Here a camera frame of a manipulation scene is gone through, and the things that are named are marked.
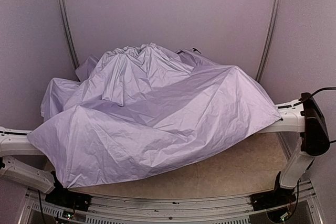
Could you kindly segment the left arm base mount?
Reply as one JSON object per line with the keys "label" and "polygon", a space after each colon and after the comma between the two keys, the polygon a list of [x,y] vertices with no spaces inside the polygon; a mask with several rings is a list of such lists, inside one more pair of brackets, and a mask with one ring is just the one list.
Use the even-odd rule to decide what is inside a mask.
{"label": "left arm base mount", "polygon": [[48,203],[80,211],[88,211],[91,199],[88,194],[76,193],[64,188],[55,188],[45,197]]}

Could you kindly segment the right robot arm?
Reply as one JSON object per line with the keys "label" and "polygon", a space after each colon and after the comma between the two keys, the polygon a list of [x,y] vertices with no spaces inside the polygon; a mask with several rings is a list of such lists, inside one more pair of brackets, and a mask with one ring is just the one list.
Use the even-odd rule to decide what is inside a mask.
{"label": "right robot arm", "polygon": [[304,92],[290,102],[277,104],[280,120],[259,131],[260,133],[295,132],[299,134],[295,150],[285,168],[279,173],[276,185],[292,190],[317,156],[326,153],[331,145],[326,121],[314,96],[335,87],[321,88],[313,93]]}

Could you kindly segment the lavender folding umbrella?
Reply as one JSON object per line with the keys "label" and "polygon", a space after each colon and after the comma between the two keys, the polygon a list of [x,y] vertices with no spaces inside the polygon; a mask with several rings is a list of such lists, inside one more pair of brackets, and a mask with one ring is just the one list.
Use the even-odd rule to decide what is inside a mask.
{"label": "lavender folding umbrella", "polygon": [[281,116],[237,66],[156,44],[89,56],[77,81],[53,78],[30,144],[65,188],[114,184],[214,156]]}

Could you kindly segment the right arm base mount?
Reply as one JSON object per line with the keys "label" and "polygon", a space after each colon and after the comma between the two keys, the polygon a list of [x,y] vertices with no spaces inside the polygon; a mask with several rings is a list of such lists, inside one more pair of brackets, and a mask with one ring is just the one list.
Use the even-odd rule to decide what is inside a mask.
{"label": "right arm base mount", "polygon": [[251,204],[254,211],[265,210],[296,201],[296,196],[293,192],[277,193],[273,191],[266,191],[263,193],[256,193],[250,196]]}

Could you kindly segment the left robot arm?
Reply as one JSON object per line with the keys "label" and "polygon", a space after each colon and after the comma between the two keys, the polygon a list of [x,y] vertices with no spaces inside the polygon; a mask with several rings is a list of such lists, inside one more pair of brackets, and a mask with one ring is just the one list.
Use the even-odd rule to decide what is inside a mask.
{"label": "left robot arm", "polygon": [[28,163],[28,158],[44,154],[27,139],[28,130],[1,127],[1,178],[12,180],[48,194],[55,189],[51,172]]}

